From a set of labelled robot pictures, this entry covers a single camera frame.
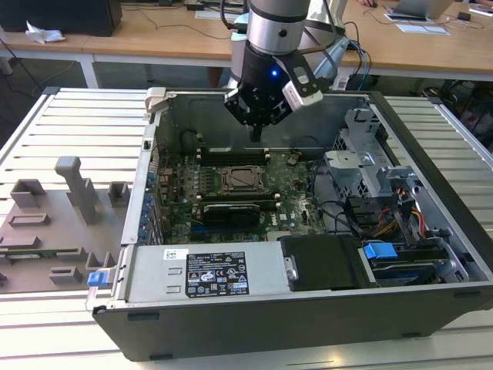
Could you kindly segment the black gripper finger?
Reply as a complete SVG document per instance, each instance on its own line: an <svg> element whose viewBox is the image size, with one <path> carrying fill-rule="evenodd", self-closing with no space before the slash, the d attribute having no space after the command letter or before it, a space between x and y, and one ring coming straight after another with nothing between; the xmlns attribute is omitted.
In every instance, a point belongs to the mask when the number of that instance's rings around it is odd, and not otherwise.
<svg viewBox="0 0 493 370"><path fill-rule="evenodd" d="M232 89L224 96L224 106L237 122L250 128L250 141L257 140L257 113L247 91Z"/></svg>
<svg viewBox="0 0 493 370"><path fill-rule="evenodd" d="M277 125L292 113L292 109L286 100L262 109L256 121L256 141L260 141L264 127Z"/></svg>

